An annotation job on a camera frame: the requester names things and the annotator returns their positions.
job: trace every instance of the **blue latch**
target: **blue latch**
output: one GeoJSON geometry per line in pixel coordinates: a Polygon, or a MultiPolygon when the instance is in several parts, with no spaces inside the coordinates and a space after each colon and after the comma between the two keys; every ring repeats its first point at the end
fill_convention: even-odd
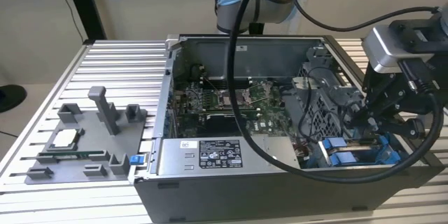
{"type": "Polygon", "coordinates": [[[142,165],[145,163],[145,157],[140,155],[132,155],[129,159],[130,165],[142,165]]]}
{"type": "Polygon", "coordinates": [[[329,156],[329,161],[333,166],[356,163],[354,156],[350,152],[336,152],[329,156]]]}

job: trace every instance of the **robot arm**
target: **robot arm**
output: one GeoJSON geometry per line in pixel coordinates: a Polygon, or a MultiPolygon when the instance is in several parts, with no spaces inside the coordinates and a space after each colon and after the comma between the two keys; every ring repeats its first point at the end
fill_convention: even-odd
{"type": "Polygon", "coordinates": [[[353,114],[350,126],[373,124],[378,132],[392,132],[409,139],[425,137],[420,119],[400,122],[398,112],[428,114],[433,93],[448,101],[448,13],[429,19],[396,20],[376,26],[362,47],[369,57],[362,91],[365,106],[353,114]]]}
{"type": "MultiPolygon", "coordinates": [[[[236,12],[241,0],[217,0],[217,29],[228,34],[233,27],[236,12]]],[[[248,30],[249,23],[280,23],[292,10],[294,4],[292,0],[249,0],[244,14],[240,33],[248,30]]]]}

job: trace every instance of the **black cable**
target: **black cable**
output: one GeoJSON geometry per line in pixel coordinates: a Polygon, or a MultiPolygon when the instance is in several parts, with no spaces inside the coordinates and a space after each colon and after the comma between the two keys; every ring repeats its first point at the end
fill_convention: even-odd
{"type": "Polygon", "coordinates": [[[245,142],[248,143],[252,150],[258,154],[258,156],[273,166],[280,168],[281,170],[290,172],[298,176],[302,176],[308,179],[313,179],[321,182],[329,182],[329,183],[338,183],[338,184],[360,184],[360,183],[370,183],[376,182],[404,169],[406,169],[414,162],[420,160],[420,158],[425,155],[425,153],[429,151],[434,141],[438,138],[438,134],[442,127],[442,106],[438,102],[434,94],[428,94],[428,99],[430,101],[432,105],[432,125],[429,129],[429,133],[421,143],[421,145],[417,147],[417,149],[413,151],[413,153],[401,161],[401,163],[392,166],[389,169],[384,170],[382,172],[374,173],[372,175],[364,176],[364,177],[350,177],[350,178],[340,178],[340,177],[328,177],[328,176],[320,176],[313,173],[308,173],[281,161],[276,160],[265,151],[260,148],[257,143],[253,141],[250,133],[248,132],[246,128],[242,127],[244,125],[244,119],[240,112],[238,103],[236,100],[236,88],[234,88],[234,49],[236,49],[236,40],[238,38],[238,31],[242,21],[242,16],[245,12],[245,8],[248,5],[249,0],[241,0],[240,7],[237,8],[237,13],[234,17],[234,24],[233,28],[230,30],[229,34],[229,43],[228,43],[228,51],[226,51],[226,81],[228,81],[228,89],[229,89],[229,99],[232,104],[232,110],[234,114],[234,120],[236,124],[238,126],[241,135],[245,139],[245,142]]]}
{"type": "Polygon", "coordinates": [[[8,135],[8,136],[12,136],[12,137],[18,137],[18,136],[16,136],[16,135],[13,135],[13,134],[10,134],[10,133],[8,133],[8,132],[4,132],[4,131],[0,131],[0,133],[1,133],[1,134],[5,134],[5,135],[8,135]]]}
{"type": "Polygon", "coordinates": [[[298,3],[298,0],[293,0],[293,4],[298,10],[298,12],[301,13],[301,15],[314,24],[317,25],[318,27],[326,29],[326,30],[330,30],[330,31],[338,31],[338,32],[345,32],[345,31],[354,31],[357,29],[361,29],[388,18],[392,18],[394,16],[398,16],[401,14],[405,14],[405,13],[413,13],[413,12],[430,12],[430,13],[436,13],[438,12],[438,6],[436,7],[428,7],[428,6],[418,6],[418,7],[410,7],[410,8],[405,8],[405,9],[401,9],[401,10],[397,10],[392,13],[388,13],[366,22],[364,22],[362,24],[358,24],[356,26],[352,26],[352,27],[333,27],[333,26],[328,26],[325,25],[324,23],[318,22],[312,16],[309,16],[309,14],[305,12],[305,10],[301,8],[300,6],[300,3],[298,3]]]}
{"type": "Polygon", "coordinates": [[[68,6],[68,9],[69,9],[69,11],[70,11],[72,21],[73,21],[73,25],[74,25],[74,28],[76,28],[78,37],[81,38],[81,42],[84,42],[84,38],[82,38],[81,32],[80,32],[80,30],[78,30],[78,27],[77,27],[77,25],[76,25],[76,21],[74,21],[73,9],[72,9],[72,7],[70,7],[70,4],[68,3],[68,0],[65,0],[65,3],[66,3],[66,6],[68,6]]]}

